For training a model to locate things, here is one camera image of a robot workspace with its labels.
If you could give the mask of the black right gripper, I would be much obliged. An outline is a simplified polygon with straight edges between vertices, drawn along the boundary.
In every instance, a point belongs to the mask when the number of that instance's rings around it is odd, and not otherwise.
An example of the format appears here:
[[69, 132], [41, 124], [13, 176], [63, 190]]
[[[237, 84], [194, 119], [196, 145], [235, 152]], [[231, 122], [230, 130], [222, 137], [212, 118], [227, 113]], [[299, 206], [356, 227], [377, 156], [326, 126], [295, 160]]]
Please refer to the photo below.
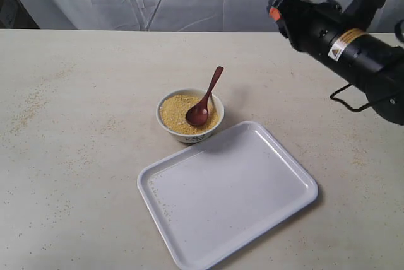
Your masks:
[[268, 14], [279, 32], [298, 52], [315, 59], [327, 57], [331, 41], [339, 24], [330, 3], [312, 3], [310, 0], [269, 0]]

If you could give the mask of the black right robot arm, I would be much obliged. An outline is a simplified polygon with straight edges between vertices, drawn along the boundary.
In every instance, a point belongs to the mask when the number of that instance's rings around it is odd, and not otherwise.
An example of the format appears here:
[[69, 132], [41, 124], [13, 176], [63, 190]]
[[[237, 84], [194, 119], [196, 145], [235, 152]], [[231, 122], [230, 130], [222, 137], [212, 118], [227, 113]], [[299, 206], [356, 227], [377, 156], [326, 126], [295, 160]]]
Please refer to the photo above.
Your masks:
[[269, 0], [267, 12], [298, 52], [309, 54], [347, 85], [330, 98], [359, 113], [372, 108], [386, 121], [403, 125], [403, 48], [367, 32], [386, 0]]

